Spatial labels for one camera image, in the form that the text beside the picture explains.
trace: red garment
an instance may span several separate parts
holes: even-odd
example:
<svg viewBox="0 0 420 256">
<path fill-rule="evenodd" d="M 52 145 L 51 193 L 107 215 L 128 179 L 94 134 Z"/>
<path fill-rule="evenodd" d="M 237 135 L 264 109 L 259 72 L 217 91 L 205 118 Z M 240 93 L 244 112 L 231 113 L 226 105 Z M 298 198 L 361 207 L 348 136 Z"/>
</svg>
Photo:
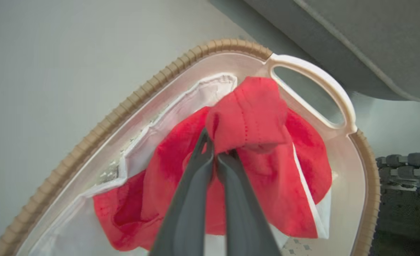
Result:
<svg viewBox="0 0 420 256">
<path fill-rule="evenodd" d="M 317 204 L 332 184 L 324 142 L 287 108 L 274 80 L 246 78 L 214 107 L 204 107 L 176 125 L 146 170 L 120 188 L 93 197 L 96 215 L 115 249 L 150 249 L 204 126 L 215 154 L 237 149 L 271 224 L 285 235 L 317 238 L 293 147 Z M 214 178 L 207 193 L 207 234 L 225 234 L 225 208 L 223 186 Z"/>
</svg>

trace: basket handle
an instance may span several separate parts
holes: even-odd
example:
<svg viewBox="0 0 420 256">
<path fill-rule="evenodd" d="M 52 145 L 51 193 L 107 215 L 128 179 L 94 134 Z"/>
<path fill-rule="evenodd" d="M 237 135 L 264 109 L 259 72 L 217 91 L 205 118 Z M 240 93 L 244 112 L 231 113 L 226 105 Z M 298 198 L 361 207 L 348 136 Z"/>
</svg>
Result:
<svg viewBox="0 0 420 256">
<path fill-rule="evenodd" d="M 348 94 L 345 92 L 343 87 L 332 78 L 327 72 L 319 68 L 318 66 L 302 60 L 296 57 L 289 55 L 276 55 L 272 54 L 268 61 L 266 62 L 268 66 L 269 75 L 271 78 L 275 79 L 277 83 L 299 104 L 305 107 L 309 112 L 311 112 L 316 118 L 318 118 L 322 123 L 324 123 L 329 128 L 334 130 L 339 130 L 346 135 L 355 133 L 357 127 L 355 125 L 355 110 L 354 106 L 349 98 Z M 277 66 L 291 69 L 296 71 L 309 79 L 317 83 L 322 89 L 324 89 L 336 102 L 338 108 L 340 108 L 344 122 L 342 124 L 335 124 L 330 122 L 327 118 L 323 117 L 317 110 L 315 110 L 311 105 L 309 105 L 302 97 L 300 97 L 296 92 L 294 92 L 289 86 L 287 86 L 273 71 Z"/>
</svg>

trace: floor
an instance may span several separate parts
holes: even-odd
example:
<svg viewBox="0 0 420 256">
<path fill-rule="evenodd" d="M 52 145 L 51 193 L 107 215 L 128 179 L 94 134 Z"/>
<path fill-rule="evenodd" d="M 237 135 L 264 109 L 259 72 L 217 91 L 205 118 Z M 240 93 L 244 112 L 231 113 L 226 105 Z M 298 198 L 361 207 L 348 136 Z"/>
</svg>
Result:
<svg viewBox="0 0 420 256">
<path fill-rule="evenodd" d="M 313 61 L 240 0 L 0 0 L 0 235 L 50 170 L 138 85 L 189 48 L 227 37 Z M 420 152 L 420 103 L 350 95 L 377 156 Z M 331 102 L 316 104 L 338 120 Z"/>
</svg>

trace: gray upholstery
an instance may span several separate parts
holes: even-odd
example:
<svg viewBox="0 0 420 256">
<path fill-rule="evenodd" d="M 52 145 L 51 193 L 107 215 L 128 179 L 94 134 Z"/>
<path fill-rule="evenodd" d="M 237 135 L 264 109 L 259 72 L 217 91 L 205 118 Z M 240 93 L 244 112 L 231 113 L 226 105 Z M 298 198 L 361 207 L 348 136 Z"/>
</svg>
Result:
<svg viewBox="0 0 420 256">
<path fill-rule="evenodd" d="M 245 1 L 346 89 L 420 101 L 420 1 Z"/>
</svg>

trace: basket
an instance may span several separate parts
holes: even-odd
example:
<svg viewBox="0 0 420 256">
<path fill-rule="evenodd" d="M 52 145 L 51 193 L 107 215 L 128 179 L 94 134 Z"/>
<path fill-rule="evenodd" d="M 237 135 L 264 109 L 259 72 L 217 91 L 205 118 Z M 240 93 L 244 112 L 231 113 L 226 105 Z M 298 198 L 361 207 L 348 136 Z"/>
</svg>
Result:
<svg viewBox="0 0 420 256">
<path fill-rule="evenodd" d="M 288 87 L 273 68 L 299 72 L 321 86 L 340 108 L 344 122 L 328 121 Z M 207 76 L 230 73 L 277 79 L 280 94 L 322 136 L 336 178 L 332 185 L 330 238 L 290 239 L 286 249 L 300 245 L 306 255 L 369 254 L 379 211 L 379 175 L 374 154 L 355 125 L 353 105 L 342 87 L 326 72 L 304 60 L 276 55 L 240 39 L 221 39 L 198 46 L 161 70 L 100 122 L 52 171 L 0 237 L 0 256 L 28 255 L 44 231 L 79 195 L 114 173 L 119 154 L 160 110 Z M 300 255 L 301 249 L 295 251 Z"/>
</svg>

